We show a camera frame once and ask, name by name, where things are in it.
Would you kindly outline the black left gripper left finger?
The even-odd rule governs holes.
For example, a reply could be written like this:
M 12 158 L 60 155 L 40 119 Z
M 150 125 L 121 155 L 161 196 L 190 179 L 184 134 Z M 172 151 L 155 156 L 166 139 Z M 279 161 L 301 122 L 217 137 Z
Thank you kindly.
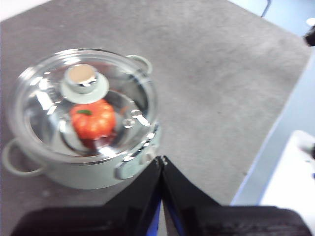
M 25 214 L 13 236 L 145 236 L 158 223 L 161 202 L 157 156 L 124 190 L 99 206 L 51 207 Z

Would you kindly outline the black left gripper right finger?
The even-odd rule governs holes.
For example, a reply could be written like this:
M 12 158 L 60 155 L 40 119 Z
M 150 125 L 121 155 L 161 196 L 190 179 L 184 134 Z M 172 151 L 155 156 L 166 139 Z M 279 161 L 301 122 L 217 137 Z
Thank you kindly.
M 166 156 L 163 203 L 181 236 L 309 236 L 301 216 L 275 206 L 223 206 L 190 182 Z

